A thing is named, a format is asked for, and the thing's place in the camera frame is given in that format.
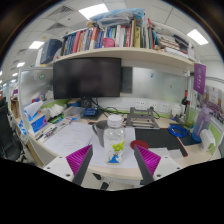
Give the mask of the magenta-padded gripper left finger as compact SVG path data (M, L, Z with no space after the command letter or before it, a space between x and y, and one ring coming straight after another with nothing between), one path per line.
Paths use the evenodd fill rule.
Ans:
M76 185L81 185L92 156L93 148L88 145L66 157L56 157L44 167L44 170Z

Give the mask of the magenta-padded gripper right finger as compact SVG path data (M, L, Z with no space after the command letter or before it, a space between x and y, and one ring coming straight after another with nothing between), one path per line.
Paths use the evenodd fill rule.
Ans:
M143 180L142 185L150 184L182 169L170 156L162 156L139 145L134 147L134 156Z

